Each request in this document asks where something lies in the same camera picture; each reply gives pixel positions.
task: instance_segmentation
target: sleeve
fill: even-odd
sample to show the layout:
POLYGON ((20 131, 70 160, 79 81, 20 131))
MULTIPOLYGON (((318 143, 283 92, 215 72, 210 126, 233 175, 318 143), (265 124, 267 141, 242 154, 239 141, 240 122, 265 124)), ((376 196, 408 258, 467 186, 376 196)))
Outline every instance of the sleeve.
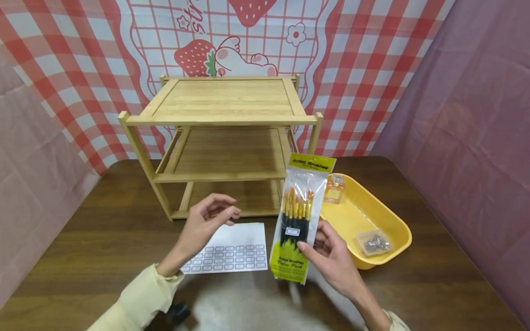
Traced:
POLYGON ((176 288, 183 279, 181 273, 170 278, 160 276, 155 264, 145 268, 88 331, 143 330, 159 311, 169 310, 176 288))
POLYGON ((389 331, 410 331, 409 327, 396 314, 391 311, 383 310, 392 322, 389 331))

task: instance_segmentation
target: yellow plastic tray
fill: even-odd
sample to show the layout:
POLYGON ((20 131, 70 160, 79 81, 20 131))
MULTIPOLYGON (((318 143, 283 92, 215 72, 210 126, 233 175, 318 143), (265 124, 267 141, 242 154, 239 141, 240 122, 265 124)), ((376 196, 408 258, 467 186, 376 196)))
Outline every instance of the yellow plastic tray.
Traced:
POLYGON ((385 264, 410 246, 412 233, 401 218, 367 189, 350 176, 342 176, 344 176, 344 193, 340 203, 324 202, 320 216, 327 220, 346 241, 351 258, 359 269, 367 270, 385 264), (366 256, 356 236, 361 232, 377 228, 385 233, 393 249, 386 254, 366 256))

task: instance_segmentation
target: small plastic bag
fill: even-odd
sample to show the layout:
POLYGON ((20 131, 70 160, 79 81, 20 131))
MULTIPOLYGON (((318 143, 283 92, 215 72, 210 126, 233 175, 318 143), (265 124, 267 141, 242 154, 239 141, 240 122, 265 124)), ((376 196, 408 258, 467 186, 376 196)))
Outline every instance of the small plastic bag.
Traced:
POLYGON ((379 229, 359 233, 356 239, 366 256, 386 254, 393 249, 388 237, 379 229))
POLYGON ((313 246, 328 175, 335 159, 292 153, 270 253, 276 279, 305 284, 308 260, 296 243, 313 246))
POLYGON ((344 177, 342 174, 331 174, 331 180, 328 181, 324 202, 340 203, 344 191, 344 177))

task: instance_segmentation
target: black object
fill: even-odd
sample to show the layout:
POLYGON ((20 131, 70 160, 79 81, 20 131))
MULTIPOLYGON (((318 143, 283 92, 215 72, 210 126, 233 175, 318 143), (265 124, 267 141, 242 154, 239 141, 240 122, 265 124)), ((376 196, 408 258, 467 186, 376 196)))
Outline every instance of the black object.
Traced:
POLYGON ((191 315, 184 301, 171 305, 166 316, 174 326, 181 325, 191 315))

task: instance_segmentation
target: red gingham backdrop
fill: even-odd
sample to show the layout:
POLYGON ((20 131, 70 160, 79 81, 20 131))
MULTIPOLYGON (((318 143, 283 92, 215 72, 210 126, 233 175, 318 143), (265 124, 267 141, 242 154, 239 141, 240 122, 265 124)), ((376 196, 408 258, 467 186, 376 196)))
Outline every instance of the red gingham backdrop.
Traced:
MULTIPOLYGON (((318 154, 364 155, 454 1, 8 0, 0 4, 0 51, 99 174, 135 157, 118 112, 139 113, 161 74, 189 75, 175 54, 193 40, 216 56, 228 37, 243 66, 266 59, 252 66, 257 73, 302 74, 307 113, 324 113, 318 154)), ((214 74, 223 73, 216 62, 214 74)), ((152 158, 173 134, 140 133, 152 158)), ((296 136, 307 147, 307 132, 296 136)))

